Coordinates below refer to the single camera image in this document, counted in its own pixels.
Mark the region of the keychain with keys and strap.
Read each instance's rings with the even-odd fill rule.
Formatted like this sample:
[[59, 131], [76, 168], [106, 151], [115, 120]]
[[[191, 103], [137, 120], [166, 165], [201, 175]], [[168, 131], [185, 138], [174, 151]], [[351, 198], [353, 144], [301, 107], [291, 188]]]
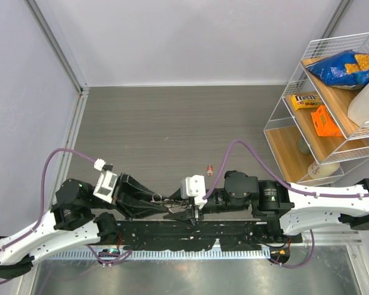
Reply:
[[158, 193], [154, 193], [151, 196], [151, 201], [165, 207], [169, 214], [173, 213], [173, 209], [186, 209], [189, 206], [189, 203], [185, 200], [172, 200]]

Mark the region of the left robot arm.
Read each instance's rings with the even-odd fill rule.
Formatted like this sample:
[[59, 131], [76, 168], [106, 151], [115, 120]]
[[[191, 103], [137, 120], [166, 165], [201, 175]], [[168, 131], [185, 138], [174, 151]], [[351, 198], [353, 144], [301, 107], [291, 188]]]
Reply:
[[117, 174], [100, 174], [95, 186], [67, 179], [56, 192], [56, 203], [36, 222], [8, 236], [0, 236], [0, 278], [10, 280], [64, 250], [84, 245], [110, 245], [119, 228], [108, 210], [120, 210], [114, 198]]

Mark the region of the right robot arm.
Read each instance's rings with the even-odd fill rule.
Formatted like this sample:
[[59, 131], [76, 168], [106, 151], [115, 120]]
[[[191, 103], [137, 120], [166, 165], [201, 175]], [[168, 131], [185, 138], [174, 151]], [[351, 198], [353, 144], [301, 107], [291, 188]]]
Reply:
[[335, 224], [369, 230], [369, 178], [348, 187], [314, 187], [231, 170], [220, 189], [206, 189], [201, 175], [186, 177], [168, 200], [187, 201], [191, 209], [185, 219], [191, 222], [204, 214], [251, 209], [254, 218], [267, 223], [266, 235], [273, 242]]

